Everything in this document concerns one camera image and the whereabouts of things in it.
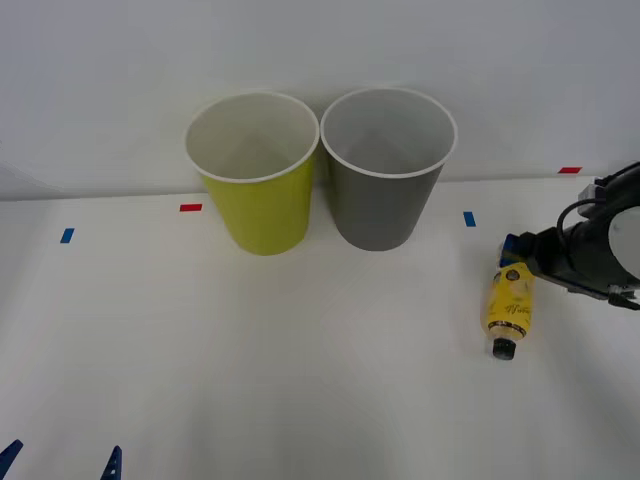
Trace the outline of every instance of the blue clamp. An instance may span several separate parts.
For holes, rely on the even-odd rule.
[[[2,480],[9,471],[9,467],[11,467],[20,450],[22,450],[22,446],[22,442],[16,440],[0,453],[0,480]]]
[[[100,480],[121,480],[122,477],[122,449],[116,445],[109,457],[107,466]]]

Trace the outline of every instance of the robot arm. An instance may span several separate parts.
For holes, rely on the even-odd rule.
[[[569,228],[572,210],[586,220]],[[525,262],[535,276],[609,304],[640,310],[640,162],[596,179],[538,234],[508,235],[503,255]]]

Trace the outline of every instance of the tube cap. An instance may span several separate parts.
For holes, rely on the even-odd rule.
[[[511,360],[516,352],[516,342],[506,338],[496,338],[493,341],[493,356],[500,360]]]

